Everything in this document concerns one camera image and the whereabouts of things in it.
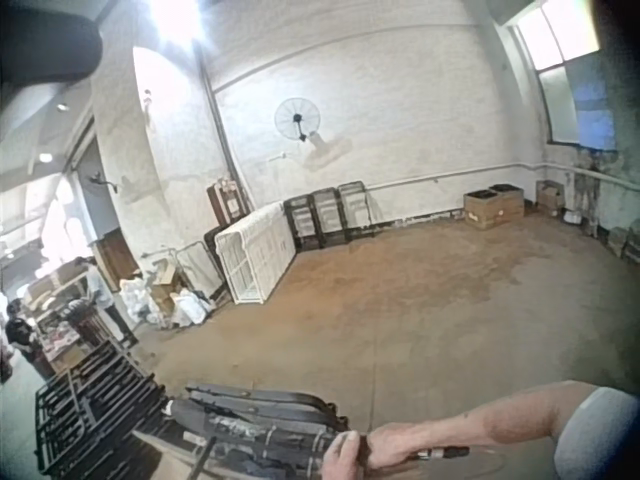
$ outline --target wall fan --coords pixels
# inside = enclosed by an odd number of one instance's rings
[[[290,98],[282,102],[275,114],[278,131],[289,140],[306,141],[320,127],[320,111],[304,98]]]

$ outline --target cardboard box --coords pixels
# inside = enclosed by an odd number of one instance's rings
[[[622,252],[627,244],[629,231],[625,228],[616,227],[611,229],[607,238],[607,246],[618,258],[622,257]]]
[[[175,308],[175,302],[171,298],[171,294],[179,292],[184,286],[184,282],[176,271],[176,266],[168,260],[160,260],[155,262],[155,265],[158,270],[156,278],[151,284],[149,294],[162,313],[171,315]]]
[[[84,265],[75,265],[75,261],[67,262],[64,265],[60,265],[54,272],[51,273],[51,280],[56,288],[60,288],[63,285],[75,280],[78,276],[82,275],[87,270]]]
[[[564,185],[552,180],[540,180],[536,183],[536,202],[540,210],[557,216],[564,208]]]
[[[492,185],[489,190],[498,194],[500,210],[498,223],[507,223],[524,217],[524,190],[508,183]]]
[[[491,190],[467,193],[464,196],[465,221],[480,230],[492,228],[500,223],[501,205],[500,196]]]

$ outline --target pipe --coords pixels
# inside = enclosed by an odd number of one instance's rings
[[[420,177],[414,177],[414,178],[406,178],[403,180],[395,180],[393,182],[387,182],[387,183],[380,183],[378,185],[372,185],[371,187],[368,187],[367,190],[369,191],[374,191],[374,190],[383,190],[386,188],[391,188],[391,187],[397,187],[400,185],[410,185],[412,183],[420,183],[420,182],[426,182],[429,180],[438,180],[440,178],[449,178],[449,177],[457,177],[459,175],[469,175],[472,173],[482,173],[482,172],[491,172],[494,170],[503,170],[506,168],[515,168],[515,167],[520,167],[520,168],[526,168],[527,170],[539,170],[541,168],[555,168],[558,170],[566,170],[569,172],[574,172],[574,173],[578,173],[580,175],[586,175],[588,177],[593,177],[593,178],[597,178],[599,180],[605,181],[605,182],[609,182],[609,183],[613,183],[616,185],[619,185],[621,187],[627,188],[628,190],[633,190],[636,192],[640,192],[640,185],[636,184],[636,183],[632,183],[632,182],[628,182],[626,180],[622,180],[620,178],[616,178],[616,177],[612,177],[610,175],[605,175],[604,173],[600,173],[600,172],[594,172],[592,170],[587,170],[585,168],[578,168],[578,167],[571,167],[571,166],[565,166],[565,165],[560,165],[557,163],[538,163],[535,165],[530,165],[527,163],[504,163],[501,165],[489,165],[486,167],[475,167],[475,168],[468,168],[465,170],[456,170],[453,172],[445,172],[445,173],[435,173],[435,174],[430,174],[430,175],[423,175]]]

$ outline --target plastic bag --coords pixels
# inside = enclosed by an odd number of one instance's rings
[[[187,318],[191,323],[200,325],[215,308],[215,305],[212,306],[210,303],[198,298],[195,293],[186,288],[183,288],[179,295],[172,295],[172,298],[176,304],[176,311],[174,312],[176,320],[172,318],[172,322],[181,326],[186,326]]]
[[[162,311],[151,298],[146,282],[141,278],[120,280],[120,297],[127,307],[127,313],[136,321],[147,321],[162,328],[168,327],[168,322]]]

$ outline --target stained floor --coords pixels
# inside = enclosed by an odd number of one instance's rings
[[[300,254],[265,305],[143,344],[174,394],[188,381],[305,391],[362,431],[564,379],[637,393],[639,273],[542,216],[419,225]],[[541,441],[426,472],[553,478],[551,452]]]

